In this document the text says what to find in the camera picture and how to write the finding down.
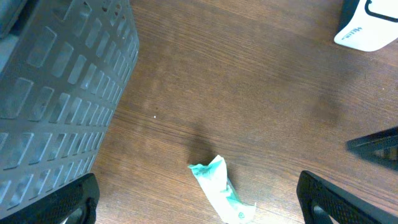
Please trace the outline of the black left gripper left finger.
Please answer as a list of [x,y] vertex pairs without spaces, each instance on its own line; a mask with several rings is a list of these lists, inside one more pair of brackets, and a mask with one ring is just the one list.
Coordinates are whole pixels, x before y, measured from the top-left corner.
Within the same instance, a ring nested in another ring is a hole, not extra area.
[[1,219],[1,223],[94,224],[100,190],[89,173],[33,204]]

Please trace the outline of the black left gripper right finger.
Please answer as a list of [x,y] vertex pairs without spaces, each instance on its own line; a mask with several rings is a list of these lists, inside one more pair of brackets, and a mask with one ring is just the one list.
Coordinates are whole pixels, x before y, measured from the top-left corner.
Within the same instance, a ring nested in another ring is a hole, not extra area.
[[296,189],[305,223],[397,223],[397,217],[304,170]]

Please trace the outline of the teal wet wipes pack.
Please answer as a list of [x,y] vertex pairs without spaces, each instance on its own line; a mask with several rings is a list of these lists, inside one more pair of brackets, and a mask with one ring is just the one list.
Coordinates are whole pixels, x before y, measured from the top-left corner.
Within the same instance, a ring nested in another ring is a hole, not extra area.
[[246,205],[238,197],[231,181],[225,159],[217,155],[208,165],[190,164],[208,201],[225,223],[250,223],[256,214],[256,203]]

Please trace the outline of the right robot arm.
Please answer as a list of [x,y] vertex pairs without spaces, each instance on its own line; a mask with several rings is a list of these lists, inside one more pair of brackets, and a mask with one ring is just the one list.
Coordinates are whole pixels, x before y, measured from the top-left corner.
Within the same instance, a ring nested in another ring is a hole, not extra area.
[[397,171],[397,127],[346,142],[360,159]]

